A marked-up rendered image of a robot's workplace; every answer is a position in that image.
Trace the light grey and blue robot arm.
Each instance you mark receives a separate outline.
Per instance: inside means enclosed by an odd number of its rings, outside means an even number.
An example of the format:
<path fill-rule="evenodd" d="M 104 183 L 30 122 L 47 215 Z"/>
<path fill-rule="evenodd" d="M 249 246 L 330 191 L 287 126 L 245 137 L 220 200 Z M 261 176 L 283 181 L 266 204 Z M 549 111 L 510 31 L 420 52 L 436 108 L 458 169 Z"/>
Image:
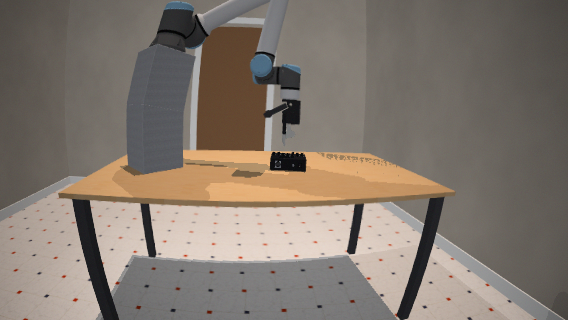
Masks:
<path fill-rule="evenodd" d="M 191 4 L 169 2 L 164 9 L 157 35 L 149 47 L 160 44 L 186 53 L 185 48 L 195 49 L 201 46 L 215 28 L 270 2 L 258 47 L 250 63 L 253 82 L 259 85 L 281 85 L 280 98 L 297 100 L 300 98 L 300 67 L 290 64 L 273 67 L 288 1 L 229 0 L 193 17 L 194 7 Z"/>

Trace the black lighting desk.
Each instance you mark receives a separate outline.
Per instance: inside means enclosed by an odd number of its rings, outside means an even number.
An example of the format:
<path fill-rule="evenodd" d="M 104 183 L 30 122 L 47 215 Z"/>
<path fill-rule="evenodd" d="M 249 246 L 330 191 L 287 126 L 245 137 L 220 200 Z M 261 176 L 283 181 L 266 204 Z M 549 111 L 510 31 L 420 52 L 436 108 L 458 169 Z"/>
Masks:
<path fill-rule="evenodd" d="M 299 160 L 293 160 L 299 159 Z M 296 152 L 280 153 L 272 152 L 270 158 L 270 170 L 286 170 L 286 171 L 301 171 L 306 172 L 306 157 L 305 154 Z"/>

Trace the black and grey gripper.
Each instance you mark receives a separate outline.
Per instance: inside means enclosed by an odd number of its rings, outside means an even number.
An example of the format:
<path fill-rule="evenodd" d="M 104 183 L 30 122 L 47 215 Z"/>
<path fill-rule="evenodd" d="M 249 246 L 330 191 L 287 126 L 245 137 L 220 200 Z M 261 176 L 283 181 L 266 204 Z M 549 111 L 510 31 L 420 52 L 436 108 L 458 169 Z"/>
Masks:
<path fill-rule="evenodd" d="M 293 101 L 295 103 L 291 103 L 288 101 Z M 287 109 L 282 111 L 282 123 L 283 123 L 283 129 L 282 129 L 282 143 L 285 146 L 285 139 L 286 138 L 291 138 L 295 136 L 295 133 L 291 130 L 291 127 L 289 124 L 291 125 L 299 125 L 300 124 L 300 104 L 301 101 L 298 100 L 292 100 L 292 99 L 282 99 L 282 102 L 287 102 Z M 289 104 L 292 104 L 292 106 L 290 106 Z M 293 114 L 290 114 L 293 113 Z M 291 116 L 295 116 L 295 117 L 291 117 Z M 296 121 L 296 122 L 295 122 Z M 287 125 L 286 125 L 287 123 Z M 286 131 L 286 127 L 287 127 L 287 131 Z"/>

